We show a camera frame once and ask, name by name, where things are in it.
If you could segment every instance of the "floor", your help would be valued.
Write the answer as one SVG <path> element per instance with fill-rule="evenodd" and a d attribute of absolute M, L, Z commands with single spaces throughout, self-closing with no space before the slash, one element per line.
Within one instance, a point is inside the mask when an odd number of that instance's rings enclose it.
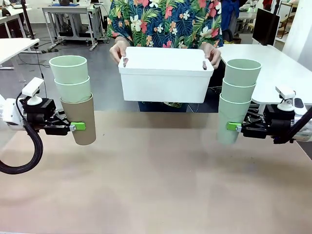
<path fill-rule="evenodd" d="M 46 50 L 50 46 L 49 35 L 45 25 L 35 24 L 33 30 L 36 38 L 40 39 L 39 50 Z M 252 41 L 244 35 L 243 41 Z M 80 55 L 88 59 L 88 69 L 91 78 L 91 89 L 94 94 L 95 110 L 98 111 L 139 111 L 137 102 L 124 101 L 122 95 L 121 80 L 117 66 L 109 56 L 109 49 L 113 45 L 99 44 L 97 48 L 90 52 L 85 42 L 69 43 L 59 45 L 58 52 L 39 54 L 20 54 L 19 62 L 26 81 L 33 77 L 41 77 L 38 60 L 40 64 L 49 64 L 49 60 L 61 55 Z M 54 84 L 52 71 L 48 67 L 41 66 L 46 83 L 46 92 L 49 98 L 55 100 L 58 108 L 61 108 L 59 96 Z M 15 76 L 15 71 L 0 71 L 0 94 L 4 98 L 15 98 L 21 91 L 25 83 L 20 83 Z M 45 91 L 41 90 L 40 96 L 45 96 Z M 206 101 L 203 104 L 190 104 L 188 112 L 216 113 L 218 111 L 218 95 L 213 91 L 208 91 Z M 13 135 L 0 123 L 0 147 L 4 145 Z M 312 142 L 300 143 L 306 153 L 312 157 Z"/>

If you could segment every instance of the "hawaiian shirt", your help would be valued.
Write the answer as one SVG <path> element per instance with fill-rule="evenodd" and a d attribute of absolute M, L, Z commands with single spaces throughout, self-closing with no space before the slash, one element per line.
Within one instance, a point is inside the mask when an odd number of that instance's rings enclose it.
<path fill-rule="evenodd" d="M 223 45 L 218 0 L 113 0 L 107 21 L 108 36 L 122 36 L 132 46 Z"/>

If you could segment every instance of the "dark pants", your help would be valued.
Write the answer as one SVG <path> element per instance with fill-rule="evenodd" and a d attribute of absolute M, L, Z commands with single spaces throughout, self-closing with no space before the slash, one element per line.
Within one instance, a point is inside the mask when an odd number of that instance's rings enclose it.
<path fill-rule="evenodd" d="M 180 108 L 168 106 L 162 102 L 138 102 L 141 112 L 186 112 L 187 103 L 183 103 Z"/>

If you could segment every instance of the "monitor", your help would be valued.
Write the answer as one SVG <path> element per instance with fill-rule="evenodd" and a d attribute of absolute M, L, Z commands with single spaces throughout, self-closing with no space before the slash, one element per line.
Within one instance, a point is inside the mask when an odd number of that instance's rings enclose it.
<path fill-rule="evenodd" d="M 258 9 L 254 24 L 253 39 L 262 45 L 273 45 L 277 35 L 278 25 L 278 15 Z"/>

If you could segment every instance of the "light green cup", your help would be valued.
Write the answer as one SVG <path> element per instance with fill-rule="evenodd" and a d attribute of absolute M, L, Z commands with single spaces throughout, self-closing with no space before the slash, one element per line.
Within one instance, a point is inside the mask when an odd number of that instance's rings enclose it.
<path fill-rule="evenodd" d="M 77 84 L 88 79 L 87 59 L 81 56 L 59 56 L 49 61 L 54 78 L 62 84 Z"/>
<path fill-rule="evenodd" d="M 217 140 L 222 144 L 234 144 L 237 140 L 239 132 L 227 130 L 228 122 L 242 123 L 249 109 L 251 100 L 244 103 L 235 103 L 226 101 L 222 94 L 219 100 L 219 125 Z"/>
<path fill-rule="evenodd" d="M 223 79 L 222 97 L 231 102 L 247 102 L 252 98 L 255 86 L 256 84 L 246 87 L 235 86 L 227 83 Z"/>
<path fill-rule="evenodd" d="M 84 102 L 91 97 L 90 77 L 78 84 L 61 84 L 54 79 L 62 101 L 67 103 Z"/>
<path fill-rule="evenodd" d="M 232 59 L 226 63 L 224 80 L 236 86 L 252 86 L 256 83 L 261 63 L 249 59 Z"/>

